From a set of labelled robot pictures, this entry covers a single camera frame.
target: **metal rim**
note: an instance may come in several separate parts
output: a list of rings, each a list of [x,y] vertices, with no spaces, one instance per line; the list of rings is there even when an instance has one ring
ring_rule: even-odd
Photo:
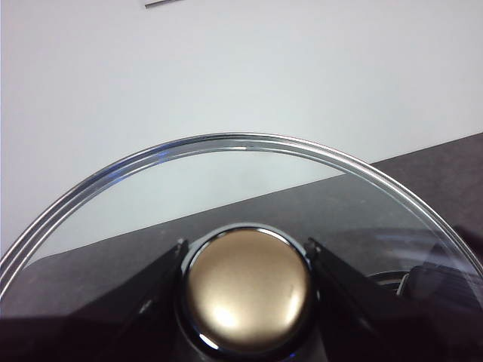
[[[191,269],[192,264],[194,263],[200,252],[202,252],[203,249],[207,247],[212,241],[215,241],[217,238],[225,235],[228,232],[245,229],[266,232],[269,235],[280,238],[279,240],[282,241],[284,244],[287,244],[289,247],[295,249],[296,253],[299,254],[303,261],[306,263],[307,268],[311,270],[312,266],[310,265],[310,260],[306,256],[305,249],[297,240],[292,238],[286,232],[283,232],[282,230],[279,230],[274,226],[261,224],[259,222],[235,222],[232,224],[221,226],[213,230],[212,232],[209,232],[208,234],[202,236],[198,240],[194,240],[189,245],[189,251],[186,254],[184,260],[181,262],[181,272],[183,274],[183,277],[186,277],[186,274]]]
[[[361,177],[437,226],[471,262],[481,277],[483,266],[460,236],[424,201],[369,164],[318,143],[267,133],[213,133],[183,138],[134,153],[97,171],[47,208],[11,245],[0,261],[0,301],[12,280],[50,233],[80,206],[117,182],[146,168],[209,152],[276,152],[317,161]]]

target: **lid knob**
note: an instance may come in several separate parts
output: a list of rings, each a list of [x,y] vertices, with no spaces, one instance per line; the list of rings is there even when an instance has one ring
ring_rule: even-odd
[[[233,229],[207,242],[192,261],[186,301],[211,347],[253,354],[276,349],[296,333],[309,289],[306,263],[282,236]]]

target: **glass surface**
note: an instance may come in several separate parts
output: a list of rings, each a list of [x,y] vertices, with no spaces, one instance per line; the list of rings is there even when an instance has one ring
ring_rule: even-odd
[[[9,286],[2,315],[71,313],[179,239],[196,241],[237,222],[272,226],[301,244],[314,238],[381,284],[394,272],[400,285],[411,269],[428,262],[456,269],[481,303],[480,265],[471,252],[391,179],[304,141],[210,137],[141,152],[60,199],[2,261],[9,267],[5,275],[13,275],[2,281]],[[414,274],[409,291],[419,278]]]

